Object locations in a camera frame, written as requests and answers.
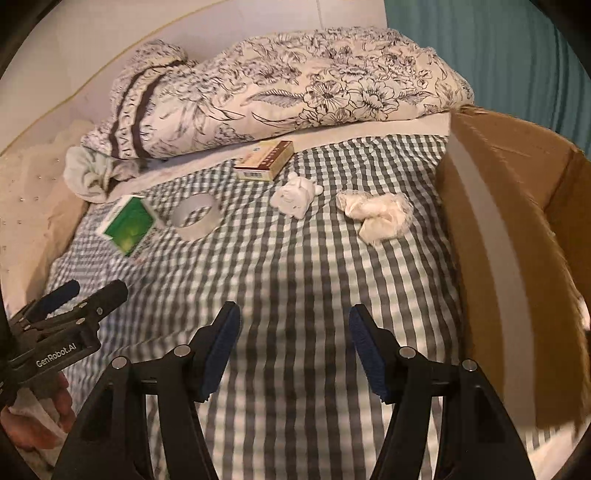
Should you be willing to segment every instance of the checkered cloth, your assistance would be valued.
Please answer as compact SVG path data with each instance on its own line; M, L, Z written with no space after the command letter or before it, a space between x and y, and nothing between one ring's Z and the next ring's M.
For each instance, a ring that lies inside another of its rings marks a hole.
M48 288L75 278L79 300L120 278L129 300L101 322L102 349L67 370L75 406L115 356L160 357L233 300L242 334L219 391L197 408L220 478L368 478L392 410L369 390L346 328L350 307L365 304L400 344L430 359L458 360L459 295L433 186L444 143L422 135L357 138L297 153L274 184L240 181L228 161L150 188L143 195L164 220L181 200L209 192L223 222L194 242L168 228L140 266L94 234L111 206L89 212ZM291 171L324 187L303 220L269 207ZM365 245L360 223L335 205L343 189L406 194L414 206L410 231ZM435 398L424 479L434 470L440 420ZM159 430L150 397L152 462L165 478Z

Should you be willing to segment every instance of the white bed sheet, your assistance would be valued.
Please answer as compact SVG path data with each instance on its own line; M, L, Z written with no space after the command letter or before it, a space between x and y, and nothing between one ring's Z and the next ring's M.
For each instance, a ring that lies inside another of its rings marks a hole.
M363 122L339 127L323 127L292 132L278 137L292 140L296 152L331 143L343 142L357 137L380 137L385 135L449 135L450 114L433 115L394 122ZM109 195L113 202L122 195L133 194L152 186L183 177L191 172L210 168L229 158L243 156L251 149L253 142L231 145L215 150L172 158L150 165L150 169L136 179L119 183ZM587 424L576 433L574 425L563 426L550 440L529 453L530 462L537 480L551 480L573 453L586 430Z

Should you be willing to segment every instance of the green packet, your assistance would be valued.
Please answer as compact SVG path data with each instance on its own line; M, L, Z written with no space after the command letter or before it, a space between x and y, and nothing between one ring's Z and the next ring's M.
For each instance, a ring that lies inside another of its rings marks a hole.
M163 233L164 222L150 204L137 195L125 195L114 205L96 229L119 252L134 261Z

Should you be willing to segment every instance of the human hand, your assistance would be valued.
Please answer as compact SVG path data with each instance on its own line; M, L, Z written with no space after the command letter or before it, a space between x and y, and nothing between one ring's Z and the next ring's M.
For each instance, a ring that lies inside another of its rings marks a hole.
M72 410L72 397L67 390L70 383L62 372L59 373L58 384L60 388L52 400L60 415L58 425L68 433L74 425L76 415ZM59 444L58 438L37 420L13 415L8 408L0 412L0 423L13 444L24 450L50 450Z

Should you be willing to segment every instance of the tape roll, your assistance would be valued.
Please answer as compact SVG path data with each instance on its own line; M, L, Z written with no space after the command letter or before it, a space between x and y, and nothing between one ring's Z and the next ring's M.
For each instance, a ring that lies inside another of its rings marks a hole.
M207 213L197 222L183 226L187 218L195 211L209 207ZM186 242L199 240L212 233L221 223L222 214L217 205L217 200L208 193L196 193L184 199L174 209L170 218L172 226L180 238Z

